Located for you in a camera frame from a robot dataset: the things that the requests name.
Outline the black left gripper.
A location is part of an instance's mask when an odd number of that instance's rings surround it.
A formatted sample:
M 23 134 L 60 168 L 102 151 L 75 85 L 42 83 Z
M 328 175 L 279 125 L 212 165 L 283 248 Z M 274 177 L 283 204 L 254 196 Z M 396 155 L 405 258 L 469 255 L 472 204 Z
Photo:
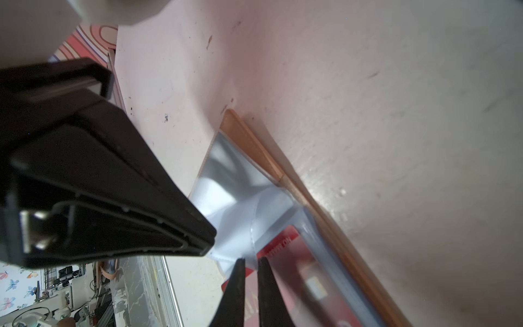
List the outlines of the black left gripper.
M 172 182 L 91 59 L 1 71 L 1 260 L 27 268 L 172 250 Z

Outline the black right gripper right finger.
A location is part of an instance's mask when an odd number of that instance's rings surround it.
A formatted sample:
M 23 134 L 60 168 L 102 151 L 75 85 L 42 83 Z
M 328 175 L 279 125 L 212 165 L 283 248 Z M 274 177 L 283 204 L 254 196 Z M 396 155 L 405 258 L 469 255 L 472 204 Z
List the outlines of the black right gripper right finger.
M 261 327 L 295 327 L 267 257 L 258 260 L 259 321 Z

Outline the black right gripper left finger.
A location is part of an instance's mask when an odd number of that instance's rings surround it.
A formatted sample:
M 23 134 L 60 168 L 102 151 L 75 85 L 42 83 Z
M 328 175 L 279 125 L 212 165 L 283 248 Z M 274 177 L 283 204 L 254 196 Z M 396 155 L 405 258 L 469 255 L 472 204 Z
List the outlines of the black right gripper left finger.
M 209 327 L 243 327 L 245 321 L 245 259 L 238 259 Z

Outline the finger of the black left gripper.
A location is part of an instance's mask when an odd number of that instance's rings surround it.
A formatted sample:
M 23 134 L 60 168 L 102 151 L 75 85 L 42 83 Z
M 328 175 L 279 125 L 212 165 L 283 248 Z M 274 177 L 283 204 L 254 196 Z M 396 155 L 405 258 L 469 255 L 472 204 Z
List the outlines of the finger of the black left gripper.
M 203 256 L 214 245 L 216 230 L 171 180 L 128 116 L 102 102 L 102 140 L 110 163 L 104 191 L 140 221 L 174 238 L 150 250 L 174 256 Z

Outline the red card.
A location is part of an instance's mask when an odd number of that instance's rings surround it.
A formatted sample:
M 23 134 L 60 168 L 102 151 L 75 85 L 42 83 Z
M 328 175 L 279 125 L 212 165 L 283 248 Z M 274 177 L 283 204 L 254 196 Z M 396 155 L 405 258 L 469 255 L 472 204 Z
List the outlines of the red card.
M 286 227 L 256 258 L 267 257 L 295 326 L 362 326 L 332 278 L 314 258 L 304 238 Z M 260 326 L 257 272 L 245 268 L 244 326 Z

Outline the tan card holder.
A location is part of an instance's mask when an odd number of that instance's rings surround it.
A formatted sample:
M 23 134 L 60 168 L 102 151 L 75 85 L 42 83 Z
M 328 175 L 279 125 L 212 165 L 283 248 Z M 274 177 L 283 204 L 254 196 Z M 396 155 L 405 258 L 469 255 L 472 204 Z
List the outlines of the tan card holder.
M 362 326 L 409 325 L 340 228 L 233 110 L 223 116 L 190 200 L 217 231 L 208 257 L 224 283 L 238 259 L 256 271 L 257 253 L 293 226 Z

